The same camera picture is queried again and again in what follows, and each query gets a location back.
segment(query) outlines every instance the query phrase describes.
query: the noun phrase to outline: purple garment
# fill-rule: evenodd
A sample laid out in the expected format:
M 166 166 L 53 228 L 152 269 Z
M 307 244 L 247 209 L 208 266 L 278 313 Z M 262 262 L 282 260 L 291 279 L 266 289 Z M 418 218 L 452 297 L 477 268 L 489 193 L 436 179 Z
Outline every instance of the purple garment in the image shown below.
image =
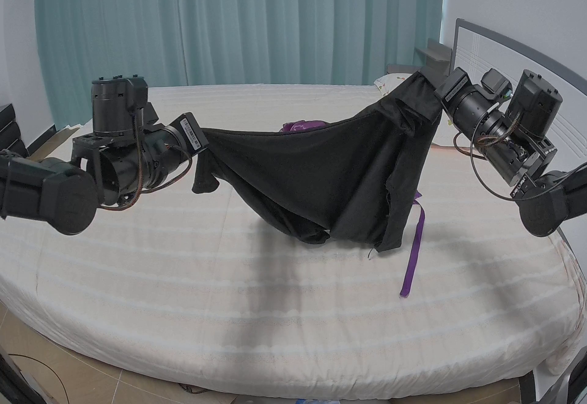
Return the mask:
M 426 219 L 426 214 L 424 213 L 422 205 L 420 205 L 420 203 L 416 200 L 421 196 L 422 194 L 420 192 L 415 192 L 413 204 L 420 207 L 420 219 L 418 220 L 418 224 L 415 227 L 412 251 L 410 252 L 410 259 L 407 262 L 406 275 L 404 276 L 404 283 L 400 292 L 400 297 L 402 298 L 406 298 L 407 295 L 410 294 L 410 290 L 412 289 L 412 281 L 414 280 L 415 266 L 418 263 L 418 253 L 420 253 L 420 243 L 422 242 L 422 232 L 424 231 L 424 220 Z
M 302 130 L 317 129 L 325 125 L 327 125 L 327 122 L 321 120 L 298 120 L 283 124 L 280 132 L 301 132 Z

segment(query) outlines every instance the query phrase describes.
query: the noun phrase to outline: baseboard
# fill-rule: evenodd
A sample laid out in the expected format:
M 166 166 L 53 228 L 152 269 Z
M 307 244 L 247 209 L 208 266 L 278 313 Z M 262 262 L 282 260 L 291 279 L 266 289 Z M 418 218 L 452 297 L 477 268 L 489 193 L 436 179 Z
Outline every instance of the baseboard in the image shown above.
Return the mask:
M 522 398 L 522 404 L 531 404 L 536 402 L 536 385 L 534 383 L 534 373 L 530 371 L 522 376 L 519 380 L 519 393 Z
M 35 151 L 37 151 L 41 146 L 43 146 L 47 142 L 49 138 L 55 135 L 55 133 L 57 133 L 57 129 L 55 128 L 55 125 L 53 125 L 51 128 L 47 129 L 43 133 L 43 135 L 38 137 L 34 142 L 32 142 L 28 146 L 27 150 L 29 151 L 29 154 L 33 154 Z

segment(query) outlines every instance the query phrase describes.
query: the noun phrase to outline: white headboard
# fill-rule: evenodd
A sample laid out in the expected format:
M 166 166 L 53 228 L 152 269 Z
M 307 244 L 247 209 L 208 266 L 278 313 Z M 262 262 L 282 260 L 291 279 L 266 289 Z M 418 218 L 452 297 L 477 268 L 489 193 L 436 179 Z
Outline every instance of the white headboard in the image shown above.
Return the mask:
M 547 171 L 569 171 L 587 161 L 587 80 L 552 58 L 500 33 L 457 19 L 450 71 L 456 66 L 465 70 L 473 83 L 495 68 L 510 80 L 515 90 L 524 69 L 541 74 L 563 98 L 563 103 L 547 136 L 558 149 Z M 440 144 L 450 142 L 456 131 L 446 122 L 441 124 Z M 565 221 L 563 236 L 576 255 L 583 272 L 587 272 L 587 215 Z M 539 366 L 534 371 L 537 398 L 554 383 Z

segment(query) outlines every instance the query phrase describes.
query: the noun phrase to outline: bed sheet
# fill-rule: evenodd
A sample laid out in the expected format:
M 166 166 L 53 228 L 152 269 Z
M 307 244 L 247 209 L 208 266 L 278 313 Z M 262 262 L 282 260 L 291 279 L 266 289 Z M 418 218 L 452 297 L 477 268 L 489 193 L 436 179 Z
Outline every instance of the bed sheet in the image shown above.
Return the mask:
M 278 130 L 336 121 L 380 98 L 374 86 L 151 89 L 162 122 Z M 86 125 L 78 135 L 91 130 Z M 68 141 L 53 156 L 67 159 Z M 487 182 L 507 192 L 482 161 Z M 191 175 L 134 208 L 99 211 L 83 233 L 0 223 L 0 298 L 66 347 L 156 378 L 248 395 L 389 399 L 521 376 L 574 356 L 585 279 L 558 235 L 538 239 L 514 203 L 492 198 L 467 158 L 432 148 L 419 192 L 426 223 L 412 292 L 400 298 L 419 218 L 398 250 L 278 232 L 222 182 Z

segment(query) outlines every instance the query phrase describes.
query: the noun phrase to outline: curtain fold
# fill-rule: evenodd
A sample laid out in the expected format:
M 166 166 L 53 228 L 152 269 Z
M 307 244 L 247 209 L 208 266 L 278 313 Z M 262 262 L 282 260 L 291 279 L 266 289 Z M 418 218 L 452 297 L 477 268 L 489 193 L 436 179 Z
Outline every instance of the curtain fold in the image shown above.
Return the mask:
M 39 56 L 57 127 L 91 117 L 99 76 L 150 86 L 369 84 L 419 63 L 442 0 L 35 0 Z

